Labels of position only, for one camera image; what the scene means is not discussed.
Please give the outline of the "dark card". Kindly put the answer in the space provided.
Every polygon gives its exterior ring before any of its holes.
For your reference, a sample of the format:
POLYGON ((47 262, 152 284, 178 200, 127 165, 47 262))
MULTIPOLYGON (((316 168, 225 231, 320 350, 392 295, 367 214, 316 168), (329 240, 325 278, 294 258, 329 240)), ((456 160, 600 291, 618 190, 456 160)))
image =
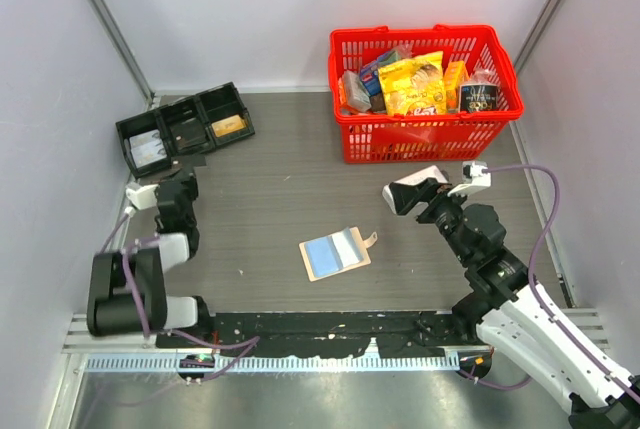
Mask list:
POLYGON ((182 120, 169 127, 178 155, 206 152, 211 141, 202 122, 197 118, 182 120))

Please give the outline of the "beige card holder wallet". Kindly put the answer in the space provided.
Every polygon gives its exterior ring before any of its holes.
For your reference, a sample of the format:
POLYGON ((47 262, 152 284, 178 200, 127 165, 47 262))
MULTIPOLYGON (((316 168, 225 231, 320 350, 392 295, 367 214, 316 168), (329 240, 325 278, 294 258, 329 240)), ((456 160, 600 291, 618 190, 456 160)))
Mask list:
POLYGON ((299 250, 310 282, 371 264, 368 250, 378 241, 373 232, 364 239, 358 227, 301 242, 299 250))

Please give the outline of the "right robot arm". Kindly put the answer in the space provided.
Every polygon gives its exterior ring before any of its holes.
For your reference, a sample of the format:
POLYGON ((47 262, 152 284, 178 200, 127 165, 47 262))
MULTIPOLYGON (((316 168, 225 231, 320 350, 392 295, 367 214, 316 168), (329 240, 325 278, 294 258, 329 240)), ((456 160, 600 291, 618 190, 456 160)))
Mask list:
POLYGON ((495 209, 467 204, 441 176, 391 182, 382 194, 397 216, 422 210, 465 269, 472 289, 452 309, 457 340, 492 346, 538 383, 573 428, 636 428, 639 378, 615 363, 559 309, 543 285, 504 244, 495 209))

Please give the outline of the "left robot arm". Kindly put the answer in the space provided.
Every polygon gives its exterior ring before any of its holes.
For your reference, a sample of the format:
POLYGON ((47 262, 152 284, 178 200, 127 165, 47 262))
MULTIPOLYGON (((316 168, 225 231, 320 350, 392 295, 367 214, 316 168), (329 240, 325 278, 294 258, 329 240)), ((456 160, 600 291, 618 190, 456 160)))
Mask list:
POLYGON ((92 261, 86 323, 94 337, 179 333, 190 346, 213 336, 213 322, 200 296, 171 296, 165 274, 197 253, 200 232, 193 204, 199 197, 196 171, 186 165, 161 178, 125 188, 128 201, 113 234, 136 214, 155 209, 156 229, 121 249, 107 241, 92 261))

